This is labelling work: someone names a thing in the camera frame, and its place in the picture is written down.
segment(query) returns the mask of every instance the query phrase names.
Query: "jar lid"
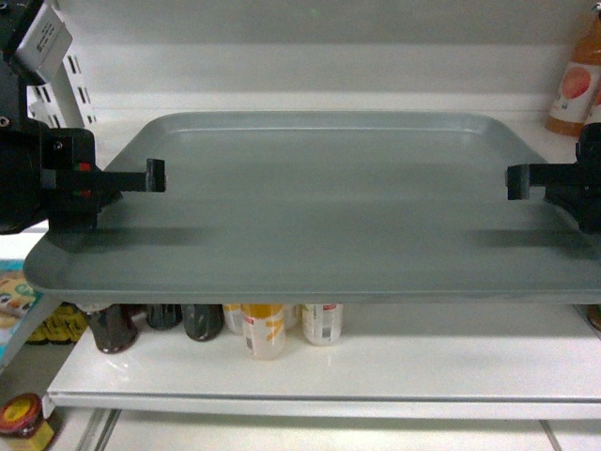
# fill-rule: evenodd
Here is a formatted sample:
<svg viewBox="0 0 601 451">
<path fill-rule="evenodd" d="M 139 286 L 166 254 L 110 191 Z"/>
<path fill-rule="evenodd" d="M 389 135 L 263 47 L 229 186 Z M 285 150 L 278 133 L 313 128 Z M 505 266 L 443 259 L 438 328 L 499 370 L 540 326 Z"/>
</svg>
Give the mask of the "jar lid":
<svg viewBox="0 0 601 451">
<path fill-rule="evenodd" d="M 40 411 L 41 400 L 35 393 L 14 397 L 0 411 L 0 433 L 18 432 L 35 420 Z"/>
</svg>

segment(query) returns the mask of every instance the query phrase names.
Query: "white shelf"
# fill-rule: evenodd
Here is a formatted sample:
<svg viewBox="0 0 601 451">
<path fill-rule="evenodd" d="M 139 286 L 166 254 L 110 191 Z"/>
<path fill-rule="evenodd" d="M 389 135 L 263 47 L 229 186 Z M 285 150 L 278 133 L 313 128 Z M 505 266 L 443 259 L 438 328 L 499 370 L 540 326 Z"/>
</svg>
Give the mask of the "white shelf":
<svg viewBox="0 0 601 451">
<path fill-rule="evenodd" d="M 551 421 L 562 451 L 598 451 L 601 448 L 601 421 Z"/>
<path fill-rule="evenodd" d="M 106 451 L 192 449 L 282 451 L 552 451 L 540 423 L 335 418 L 257 418 L 123 412 Z"/>
<path fill-rule="evenodd" d="M 48 394 L 58 406 L 388 418 L 601 418 L 601 341 L 570 305 L 348 305 L 343 337 L 296 330 L 277 360 L 228 331 L 144 329 L 116 355 L 87 332 Z"/>
</svg>

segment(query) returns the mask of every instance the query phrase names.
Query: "condiment jar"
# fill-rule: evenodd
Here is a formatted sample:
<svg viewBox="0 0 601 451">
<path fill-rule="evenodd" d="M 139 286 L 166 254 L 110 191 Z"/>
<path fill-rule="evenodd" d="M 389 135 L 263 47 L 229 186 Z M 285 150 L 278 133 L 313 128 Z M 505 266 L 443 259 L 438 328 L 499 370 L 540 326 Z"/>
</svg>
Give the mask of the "condiment jar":
<svg viewBox="0 0 601 451">
<path fill-rule="evenodd" d="M 14 451 L 43 451 L 55 433 L 44 420 L 36 394 L 14 397 L 0 411 L 0 437 Z"/>
</svg>

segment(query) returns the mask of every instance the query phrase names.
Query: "bottle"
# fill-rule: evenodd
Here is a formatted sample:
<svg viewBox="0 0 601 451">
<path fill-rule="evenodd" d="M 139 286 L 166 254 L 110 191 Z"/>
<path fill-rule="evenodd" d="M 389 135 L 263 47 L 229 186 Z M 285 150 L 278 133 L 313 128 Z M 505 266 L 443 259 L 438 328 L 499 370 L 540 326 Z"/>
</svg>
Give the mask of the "bottle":
<svg viewBox="0 0 601 451">
<path fill-rule="evenodd" d="M 242 311 L 239 303 L 225 303 L 223 305 L 223 318 L 225 325 L 234 334 L 242 335 Z"/>
<path fill-rule="evenodd" d="M 257 359 L 277 357 L 285 345 L 284 305 L 244 303 L 241 306 L 246 346 Z"/>
<path fill-rule="evenodd" d="M 601 331 L 601 304 L 589 305 L 587 318 L 595 329 Z"/>
<path fill-rule="evenodd" d="M 342 333 L 341 303 L 305 303 L 302 306 L 302 331 L 317 346 L 328 346 Z"/>
<path fill-rule="evenodd" d="M 172 329 L 181 322 L 181 308 L 175 303 L 150 303 L 146 306 L 146 322 L 158 331 Z"/>
<path fill-rule="evenodd" d="M 222 308 L 218 304 L 188 303 L 181 306 L 184 331 L 195 341 L 209 341 L 223 328 Z"/>
<path fill-rule="evenodd" d="M 138 336 L 125 304 L 90 303 L 78 307 L 84 312 L 96 347 L 101 352 L 115 354 L 126 350 Z"/>
<path fill-rule="evenodd" d="M 297 303 L 287 303 L 284 305 L 284 327 L 286 330 L 292 329 L 299 322 L 301 317 L 301 306 Z"/>
<path fill-rule="evenodd" d="M 546 128 L 559 134 L 579 136 L 601 79 L 601 7 L 589 32 L 580 39 L 567 65 L 557 98 L 551 105 Z"/>
<path fill-rule="evenodd" d="M 38 395 L 19 395 L 0 411 L 0 437 L 13 450 L 43 451 L 59 428 L 53 416 L 54 413 L 48 421 L 44 419 Z"/>
</svg>

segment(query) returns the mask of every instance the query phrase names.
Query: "serving tray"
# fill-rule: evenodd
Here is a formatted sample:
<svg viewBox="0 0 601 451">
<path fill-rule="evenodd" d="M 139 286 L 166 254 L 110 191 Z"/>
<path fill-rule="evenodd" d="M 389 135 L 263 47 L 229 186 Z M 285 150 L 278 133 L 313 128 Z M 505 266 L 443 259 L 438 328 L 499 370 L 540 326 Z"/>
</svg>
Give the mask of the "serving tray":
<svg viewBox="0 0 601 451">
<path fill-rule="evenodd" d="M 508 165 L 543 160 L 488 117 L 198 113 L 149 123 L 110 164 L 166 161 L 96 230 L 48 233 L 25 274 L 76 303 L 594 303 L 599 252 Z"/>
</svg>

